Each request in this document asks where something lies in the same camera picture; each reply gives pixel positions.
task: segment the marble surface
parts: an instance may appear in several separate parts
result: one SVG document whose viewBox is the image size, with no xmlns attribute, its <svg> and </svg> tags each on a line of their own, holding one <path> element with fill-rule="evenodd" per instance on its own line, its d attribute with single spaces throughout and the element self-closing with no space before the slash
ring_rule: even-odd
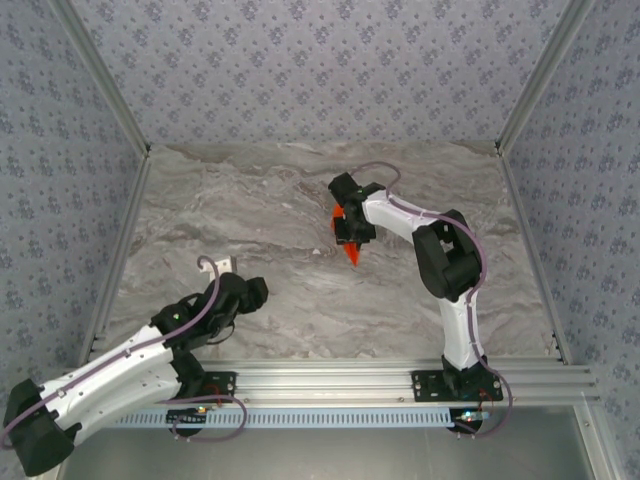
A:
<svg viewBox="0 0 640 480">
<path fill-rule="evenodd" d="M 376 159 L 402 170 L 399 196 L 460 210 L 481 239 L 489 258 L 478 298 L 486 352 L 548 355 L 550 324 L 493 148 L 450 143 L 155 146 L 107 344 L 204 289 L 198 255 L 235 255 L 240 275 L 265 277 L 269 301 L 198 357 L 439 357 L 438 305 L 413 247 L 379 229 L 355 268 L 329 228 L 328 183 Z M 391 178 L 383 169 L 357 176 Z"/>
</svg>

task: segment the cable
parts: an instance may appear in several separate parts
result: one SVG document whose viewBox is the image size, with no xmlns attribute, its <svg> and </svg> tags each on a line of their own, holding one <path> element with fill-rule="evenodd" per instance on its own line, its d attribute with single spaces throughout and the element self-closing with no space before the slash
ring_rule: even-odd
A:
<svg viewBox="0 0 640 480">
<path fill-rule="evenodd" d="M 398 167 L 396 167 L 395 165 L 392 165 L 392 164 L 390 164 L 388 162 L 382 162 L 382 161 L 367 162 L 367 163 L 364 163 L 364 164 L 356 167 L 354 170 L 352 170 L 351 171 L 351 175 L 353 175 L 353 174 L 355 174 L 357 172 L 369 170 L 370 168 L 373 168 L 373 167 L 390 168 L 396 174 L 396 178 L 394 178 L 387 185 L 387 189 L 386 189 L 387 200 L 389 200 L 389 203 L 391 205 L 393 205 L 396 208 L 399 208 L 400 210 L 402 210 L 404 212 L 410 213 L 412 215 L 419 215 L 421 217 L 434 218 L 436 220 L 441 220 L 441 221 L 443 221 L 445 223 L 453 225 L 454 227 L 456 227 L 456 228 L 460 229 L 462 232 L 464 232 L 465 235 L 467 235 L 467 237 L 469 237 L 469 240 L 471 240 L 473 242 L 473 245 L 476 247 L 476 250 L 478 250 L 478 253 L 480 255 L 480 279 L 478 280 L 478 283 L 467 294 L 467 328 L 469 329 L 469 337 L 471 339 L 471 347 L 473 348 L 473 353 L 475 354 L 476 358 L 478 359 L 478 362 L 480 363 L 480 365 L 482 365 L 482 367 L 487 372 L 489 372 L 489 373 L 495 375 L 496 377 L 498 377 L 500 379 L 500 382 L 502 382 L 502 385 L 504 385 L 504 388 L 507 390 L 507 412 L 506 412 L 505 416 L 502 417 L 502 419 L 500 420 L 500 423 L 498 423 L 495 427 L 493 427 L 488 432 L 478 433 L 477 431 L 475 431 L 473 428 L 469 427 L 468 425 L 465 425 L 465 424 L 460 423 L 460 422 L 454 422 L 454 423 L 457 426 L 459 426 L 461 428 L 464 428 L 465 430 L 469 431 L 472 435 L 475 435 L 478 438 L 483 438 L 483 437 L 488 437 L 490 435 L 493 435 L 493 434 L 497 433 L 498 431 L 502 430 L 502 428 L 504 428 L 504 426 L 507 424 L 507 422 L 509 420 L 509 417 L 511 417 L 511 411 L 513 410 L 513 394 L 511 393 L 511 386 L 509 385 L 509 382 L 507 382 L 507 380 L 504 378 L 504 376 L 500 372 L 498 372 L 496 369 L 491 368 L 487 364 L 487 362 L 484 361 L 484 359 L 482 358 L 482 355 L 480 355 L 480 351 L 478 350 L 478 342 L 476 340 L 475 332 L 474 332 L 474 328 L 473 328 L 473 310 L 472 310 L 471 304 L 472 304 L 473 296 L 480 289 L 480 287 L 484 283 L 485 279 L 487 278 L 487 265 L 488 265 L 488 262 L 487 262 L 486 252 L 482 248 L 482 245 L 480 244 L 480 241 L 476 238 L 476 236 L 471 232 L 471 230 L 469 230 L 469 228 L 466 225 L 458 222 L 457 220 L 454 220 L 452 218 L 446 217 L 444 215 L 440 215 L 440 214 L 437 214 L 437 213 L 429 212 L 427 210 L 422 210 L 422 209 L 418 210 L 418 209 L 415 209 L 415 208 L 408 207 L 406 205 L 401 204 L 397 200 L 395 200 L 393 195 L 391 194 L 391 189 L 402 178 L 402 173 L 400 172 L 400 169 Z"/>
<path fill-rule="evenodd" d="M 175 436 L 174 438 L 176 440 L 182 440 L 184 442 L 189 442 L 189 443 L 191 443 L 191 442 L 195 442 L 195 443 L 220 443 L 220 442 L 226 442 L 227 440 L 231 440 L 233 438 L 236 438 L 238 435 L 240 435 L 244 431 L 244 427 L 247 424 L 247 420 L 249 419 L 249 412 L 247 411 L 247 407 L 245 406 L 244 403 L 242 403 L 236 397 L 232 397 L 231 395 L 205 395 L 203 397 L 179 398 L 179 399 L 175 399 L 175 400 L 167 400 L 165 402 L 160 402 L 160 403 L 162 403 L 164 405 L 177 405 L 177 404 L 181 404 L 181 403 L 206 402 L 206 401 L 209 401 L 209 400 L 229 400 L 231 402 L 236 403 L 242 409 L 242 422 L 240 423 L 238 428 L 236 428 L 229 435 L 225 435 L 224 437 L 215 437 L 215 438 L 210 438 L 210 437 L 204 437 L 204 438 L 183 437 L 176 430 L 176 428 L 178 426 L 178 423 L 180 423 L 180 420 L 184 417 L 184 415 L 179 415 L 173 421 L 173 425 L 171 427 L 171 432 L 174 434 L 174 436 Z"/>
<path fill-rule="evenodd" d="M 202 317 L 204 317 L 207 314 L 207 312 L 211 309 L 211 307 L 213 306 L 214 302 L 216 301 L 216 299 L 218 297 L 218 293 L 220 291 L 220 282 L 219 282 L 219 280 L 220 280 L 220 272 L 218 271 L 218 267 L 216 266 L 215 262 L 213 260 L 211 260 L 211 258 L 207 257 L 206 255 L 201 255 L 200 257 L 198 257 L 198 260 L 196 262 L 200 269 L 202 269 L 202 262 L 203 261 L 205 261 L 205 262 L 207 262 L 207 263 L 209 263 L 211 265 L 211 268 L 213 269 L 213 273 L 215 275 L 215 282 L 216 283 L 215 283 L 215 286 L 213 288 L 213 293 L 212 293 L 211 297 L 209 297 L 209 301 L 204 306 L 204 308 L 195 317 L 193 317 L 192 320 L 190 320 L 189 322 L 185 323 L 182 327 L 180 327 L 180 328 L 178 328 L 178 329 L 176 329 L 176 330 L 174 330 L 172 332 L 167 333 L 166 335 L 163 335 L 163 336 L 157 337 L 157 338 L 152 338 L 150 340 L 147 340 L 146 342 L 142 342 L 142 343 L 140 343 L 138 345 L 134 345 L 131 348 L 123 349 L 122 351 L 116 353 L 113 357 L 110 357 L 110 358 L 106 359 L 101 364 L 96 365 L 91 370 L 88 370 L 84 374 L 82 374 L 82 375 L 78 376 L 77 378 L 71 380 L 64 387 L 61 387 L 57 391 L 51 393 L 50 395 L 47 395 L 45 398 L 43 398 L 39 402 L 37 402 L 34 405 L 32 405 L 31 407 L 27 408 L 24 412 L 22 412 L 20 415 L 18 415 L 16 418 L 14 418 L 11 422 L 9 422 L 9 424 L 2 431 L 2 436 L 0 437 L 0 448 L 2 450 L 13 450 L 13 446 L 12 445 L 7 445 L 7 443 L 6 443 L 7 437 L 9 436 L 9 433 L 16 427 L 16 425 L 18 425 L 20 422 L 22 422 L 25 418 L 29 417 L 30 415 L 32 415 L 36 411 L 40 410 L 41 408 L 45 407 L 53 399 L 58 398 L 60 396 L 66 395 L 66 393 L 69 390 L 71 390 L 72 388 L 77 386 L 79 383 L 82 383 L 87 378 L 90 378 L 90 377 L 94 376 L 95 374 L 97 374 L 101 370 L 105 369 L 109 365 L 113 364 L 114 362 L 120 360 L 121 358 L 128 357 L 133 352 L 136 352 L 136 351 L 138 351 L 138 350 L 140 350 L 142 348 L 148 347 L 149 345 L 154 345 L 156 343 L 160 343 L 160 342 L 164 342 L 166 340 L 170 340 L 173 337 L 176 337 L 176 336 L 182 334 L 186 330 L 188 330 L 191 327 L 193 327 L 196 323 L 198 323 L 202 319 Z"/>
<path fill-rule="evenodd" d="M 222 342 L 226 342 L 227 340 L 229 340 L 231 338 L 231 335 L 233 335 L 233 332 L 235 332 L 235 331 L 236 331 L 236 324 L 232 323 L 231 324 L 231 333 L 229 335 L 224 337 L 222 340 L 216 340 L 215 342 L 208 341 L 207 345 L 220 345 Z"/>
</svg>

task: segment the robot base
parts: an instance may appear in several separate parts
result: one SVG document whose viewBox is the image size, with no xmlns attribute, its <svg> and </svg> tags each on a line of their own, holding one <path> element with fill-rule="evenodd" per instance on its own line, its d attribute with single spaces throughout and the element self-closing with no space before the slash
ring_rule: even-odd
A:
<svg viewBox="0 0 640 480">
<path fill-rule="evenodd" d="M 443 370 L 411 372 L 413 398 L 416 402 L 498 402 L 504 398 L 500 379 L 485 370 L 480 363 L 458 370 L 442 357 L 442 364 Z"/>
</svg>

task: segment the blue floral wallpaper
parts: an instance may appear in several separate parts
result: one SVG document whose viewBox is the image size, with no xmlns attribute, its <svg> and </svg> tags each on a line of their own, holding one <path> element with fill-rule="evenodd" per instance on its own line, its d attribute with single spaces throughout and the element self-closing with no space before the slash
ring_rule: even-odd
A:
<svg viewBox="0 0 640 480">
<path fill-rule="evenodd" d="M 73 0 L 151 143 L 498 136 L 565 0 Z"/>
<path fill-rule="evenodd" d="M 77 361 L 138 165 L 45 0 L 0 8 L 0 412 Z M 0 454 L 0 478 L 23 478 Z"/>
<path fill-rule="evenodd" d="M 574 359 L 640 478 L 640 3 L 589 14 L 509 154 Z"/>
</svg>

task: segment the black end cap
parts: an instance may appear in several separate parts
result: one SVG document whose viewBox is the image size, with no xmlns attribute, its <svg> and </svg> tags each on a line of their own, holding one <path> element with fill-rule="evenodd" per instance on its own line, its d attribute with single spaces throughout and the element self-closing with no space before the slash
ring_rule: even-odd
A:
<svg viewBox="0 0 640 480">
<path fill-rule="evenodd" d="M 11 390 L 3 425 L 9 423 L 42 398 L 38 386 L 28 379 Z M 62 463 L 73 452 L 73 439 L 54 421 L 54 416 L 42 407 L 25 418 L 9 433 L 24 473 L 35 477 Z"/>
</svg>

